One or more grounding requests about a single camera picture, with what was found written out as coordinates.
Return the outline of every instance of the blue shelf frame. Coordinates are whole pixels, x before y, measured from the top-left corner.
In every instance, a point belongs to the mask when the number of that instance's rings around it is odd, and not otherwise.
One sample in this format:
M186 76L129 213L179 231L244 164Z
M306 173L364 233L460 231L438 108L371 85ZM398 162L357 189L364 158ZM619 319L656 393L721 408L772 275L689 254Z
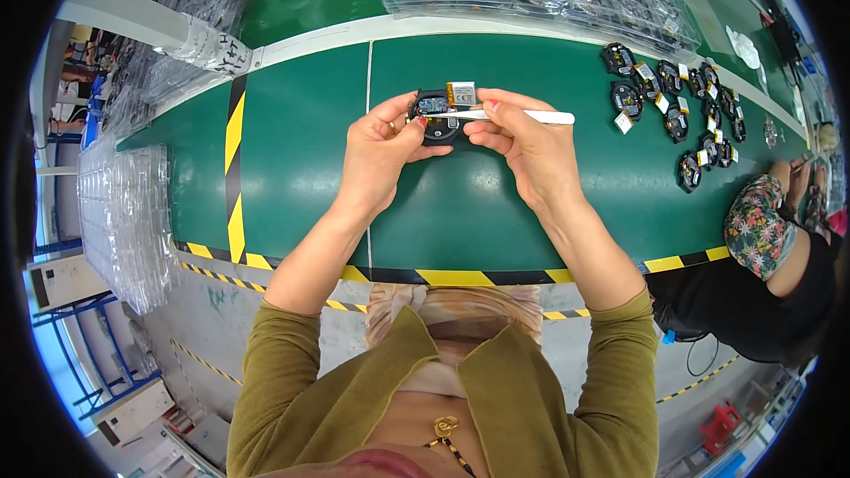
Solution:
M32 326L34 328L40 327L42 325L52 325L54 328L56 339L58 340L59 347L62 350L62 355L65 357L66 362L68 362L70 371L73 373L74 379L77 381L77 385L80 387L80 391L83 395L81 399L78 399L74 402L74 406L79 406L83 402L89 404L89 410L83 415L81 415L79 417L79 420L85 420L93 416L95 413L108 408L110 405L112 405L113 402L130 395L134 391L140 389L144 385L150 383L152 380L155 380L156 378L162 375L162 371L156 370L149 377L138 379L133 376L137 374L137 372L131 370L127 365L127 361L124 359L124 356L121 353L121 349L118 347L118 342L115 338L115 334L112 332L112 325L109 322L109 317L106 316L106 310L104 309L106 305L112 303L113 301L118 301L118 298L111 291L107 291L105 293L100 293L98 295L79 300L75 303L71 303L70 305L61 306L59 308L47 312L41 312L40 314L36 314L32 317ZM89 339L86 337L86 333L83 330L82 325L80 324L80 314L91 310L94 310L97 313L101 314L101 316L103 316L104 321L106 322L106 334L112 342L112 347L115 349L116 356L118 358L118 361L121 363L123 372L125 374L129 374L129 380L125 380L124 377L119 377L115 380L108 381L106 380L106 377L104 377L103 371L101 370L100 365L98 365L98 361L95 359L92 353L92 347L89 344ZM58 323L67 317L74 317L77 321L77 326L80 328L80 335L82 336L82 342L86 346L86 352L89 354L89 358L92 361L94 371L97 373L98 378L100 379L101 387L95 389L94 391L89 391L82 383L82 378L80 378L80 374L74 367L74 362L71 361L68 349L65 347L65 342L62 340L62 336L59 333ZM129 387L120 392L115 392L113 390L113 387L119 384L129 385ZM105 397L104 392L109 394L109 398L105 401L102 401L102 399Z

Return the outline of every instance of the green workbench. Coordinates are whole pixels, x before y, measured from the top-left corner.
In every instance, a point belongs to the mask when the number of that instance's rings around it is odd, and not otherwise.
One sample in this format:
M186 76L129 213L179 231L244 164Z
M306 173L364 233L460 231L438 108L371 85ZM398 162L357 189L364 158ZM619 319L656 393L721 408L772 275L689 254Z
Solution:
M463 55L457 48L479 49ZM247 78L240 145L245 250L281 258L326 210L339 185L348 125L366 110L368 44L282 62ZM411 70L416 56L452 56L444 66ZM647 60L654 67L652 60ZM376 41L372 105L447 80L473 80L549 101L576 116L581 182L614 239L636 261L723 246L726 209L748 176L805 149L790 130L768 150L765 112L743 99L749 140L741 160L703 176L696 192L677 186L676 163L705 130L701 103L691 135L674 145L661 114L647 106L622 135L612 122L610 81L599 48L517 35L429 35ZM228 249L224 137L231 84L165 113L121 147L165 143L174 152L174 236ZM728 124L723 128L728 131ZM519 199L501 156L461 140L456 151L405 168L395 203L371 227L372 264L425 270L562 268L537 219ZM366 241L352 264L367 266Z

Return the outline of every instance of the finger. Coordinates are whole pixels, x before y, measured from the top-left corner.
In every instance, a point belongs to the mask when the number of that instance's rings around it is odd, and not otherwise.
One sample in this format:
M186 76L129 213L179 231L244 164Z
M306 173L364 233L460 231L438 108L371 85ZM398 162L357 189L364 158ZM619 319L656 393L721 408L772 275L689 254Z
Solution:
M511 137L505 137L498 133L488 133L487 131L473 133L469 136L469 141L479 146L488 147L494 152L503 155L507 155L507 153L511 151L511 147L514 145L514 139Z
M546 126L532 119L512 103L486 100L483 110L494 123L507 129L520 143L534 142L546 133Z
M389 100L382 101L377 106L369 111L368 116L375 117L383 122L395 120L399 114L407 113L409 105L416 101L417 93L409 92L405 95L398 95Z
M413 150L413 154L410 154L407 162L416 163L429 157L451 154L452 150L454 150L452 146L419 146L416 150Z
M422 144L422 137L425 135L425 119L416 117L411 120L398 135L392 140L393 143L399 142L407 145L412 152Z
M504 136L514 137L511 135L511 132L503 128L497 123L490 122L489 120L473 120L472 122L467 122L463 124L463 132L467 135L472 135L473 133L480 133L483 131L487 131L488 133L499 133Z
M520 95L510 90L502 89L478 89L478 98L481 101L494 100L504 101L522 109L536 109L537 111L555 111L555 108L545 101L537 100L531 96Z

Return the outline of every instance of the woman's left hand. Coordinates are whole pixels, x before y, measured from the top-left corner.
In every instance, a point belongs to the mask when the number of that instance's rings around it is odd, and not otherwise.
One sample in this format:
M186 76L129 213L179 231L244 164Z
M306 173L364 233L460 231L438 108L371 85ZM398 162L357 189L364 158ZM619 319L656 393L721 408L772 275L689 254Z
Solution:
M371 222L393 202L406 163L452 151L451 146L421 144L425 133L422 117L405 124L414 101L413 92L390 98L348 128L343 180L334 202L346 215Z

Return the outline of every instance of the white cloth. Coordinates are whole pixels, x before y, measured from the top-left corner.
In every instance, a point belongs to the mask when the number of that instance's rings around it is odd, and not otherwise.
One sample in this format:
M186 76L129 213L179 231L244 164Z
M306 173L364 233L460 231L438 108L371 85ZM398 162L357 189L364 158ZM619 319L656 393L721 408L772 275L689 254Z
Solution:
M758 59L758 50L756 50L756 46L752 44L750 38L735 32L728 26L726 27L726 35L729 36L729 42L732 43L735 54L738 54L744 60L746 66L753 70L758 69L761 65Z

